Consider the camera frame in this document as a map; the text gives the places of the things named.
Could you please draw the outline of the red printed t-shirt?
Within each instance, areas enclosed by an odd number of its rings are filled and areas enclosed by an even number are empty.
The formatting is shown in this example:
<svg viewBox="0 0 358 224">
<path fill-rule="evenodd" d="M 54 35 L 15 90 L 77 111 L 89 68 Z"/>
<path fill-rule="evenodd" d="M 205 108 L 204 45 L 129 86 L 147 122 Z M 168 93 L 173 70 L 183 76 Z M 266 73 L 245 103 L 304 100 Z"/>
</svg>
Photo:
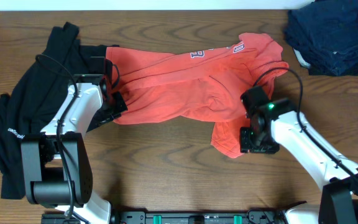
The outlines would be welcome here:
<svg viewBox="0 0 358 224">
<path fill-rule="evenodd" d="M 254 84 L 266 94 L 288 64 L 267 34 L 243 33 L 229 47 L 183 54 L 108 47 L 117 65 L 127 110 L 118 124 L 161 123 L 179 116 L 214 124 L 211 145 L 230 158 L 241 155 L 240 129 L 250 124 L 241 95 Z"/>
</svg>

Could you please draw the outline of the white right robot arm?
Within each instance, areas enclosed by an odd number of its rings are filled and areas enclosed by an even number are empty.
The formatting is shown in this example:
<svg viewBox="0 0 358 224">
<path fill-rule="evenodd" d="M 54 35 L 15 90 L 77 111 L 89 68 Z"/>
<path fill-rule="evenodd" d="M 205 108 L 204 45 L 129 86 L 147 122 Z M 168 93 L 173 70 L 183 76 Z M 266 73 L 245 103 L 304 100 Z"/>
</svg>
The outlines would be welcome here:
<svg viewBox="0 0 358 224">
<path fill-rule="evenodd" d="M 250 126 L 241 152 L 275 154 L 284 147 L 321 191 L 319 205 L 300 203 L 280 213 L 282 223 L 358 223 L 358 163 L 325 140 L 287 99 L 241 99 Z"/>
</svg>

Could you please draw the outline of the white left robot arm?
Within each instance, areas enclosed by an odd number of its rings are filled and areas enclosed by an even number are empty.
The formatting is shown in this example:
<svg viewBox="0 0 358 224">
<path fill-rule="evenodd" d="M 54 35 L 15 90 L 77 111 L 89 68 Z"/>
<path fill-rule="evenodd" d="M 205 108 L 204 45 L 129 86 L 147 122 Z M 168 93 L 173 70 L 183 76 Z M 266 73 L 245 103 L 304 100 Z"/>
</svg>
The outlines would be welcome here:
<svg viewBox="0 0 358 224">
<path fill-rule="evenodd" d="M 57 60 L 69 79 L 67 96 L 53 119 L 21 143 L 25 196 L 29 203 L 53 208 L 42 223 L 120 223 L 120 213 L 93 189 L 93 173 L 84 138 L 90 126 L 121 116 L 127 106 L 111 90 L 119 83 L 117 70 L 105 57 L 91 57 L 88 73 L 73 74 Z"/>
</svg>

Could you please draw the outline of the black t-shirt white logo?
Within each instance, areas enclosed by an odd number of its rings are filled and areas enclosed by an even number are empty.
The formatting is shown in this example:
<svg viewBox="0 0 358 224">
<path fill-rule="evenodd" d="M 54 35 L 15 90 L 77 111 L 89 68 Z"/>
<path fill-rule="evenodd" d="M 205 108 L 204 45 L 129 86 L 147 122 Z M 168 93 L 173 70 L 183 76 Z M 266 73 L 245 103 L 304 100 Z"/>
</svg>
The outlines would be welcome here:
<svg viewBox="0 0 358 224">
<path fill-rule="evenodd" d="M 106 55 L 105 45 L 81 45 L 78 26 L 54 27 L 43 56 L 23 74 L 11 94 L 0 96 L 1 198 L 25 196 L 21 142 L 38 134 L 55 116 L 68 93 L 69 74 L 91 73 L 93 57 Z"/>
</svg>

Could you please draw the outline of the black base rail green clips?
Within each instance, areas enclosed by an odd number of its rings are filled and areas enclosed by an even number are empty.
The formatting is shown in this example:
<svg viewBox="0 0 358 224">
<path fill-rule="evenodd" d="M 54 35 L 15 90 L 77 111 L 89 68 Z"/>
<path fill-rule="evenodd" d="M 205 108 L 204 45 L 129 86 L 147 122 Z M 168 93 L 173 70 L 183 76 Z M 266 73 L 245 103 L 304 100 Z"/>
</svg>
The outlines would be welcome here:
<svg viewBox="0 0 358 224">
<path fill-rule="evenodd" d="M 286 224 L 279 212 L 252 209 L 244 213 L 113 212 L 108 224 Z"/>
</svg>

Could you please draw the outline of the navy blue folded garment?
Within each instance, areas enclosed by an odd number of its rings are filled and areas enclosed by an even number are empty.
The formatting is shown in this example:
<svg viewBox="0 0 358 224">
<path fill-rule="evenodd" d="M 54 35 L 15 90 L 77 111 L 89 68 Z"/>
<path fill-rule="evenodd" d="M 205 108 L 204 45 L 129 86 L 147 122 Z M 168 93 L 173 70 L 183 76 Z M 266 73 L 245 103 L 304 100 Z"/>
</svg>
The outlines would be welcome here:
<svg viewBox="0 0 358 224">
<path fill-rule="evenodd" d="M 358 76 L 358 0 L 289 10 L 284 34 L 310 75 Z"/>
</svg>

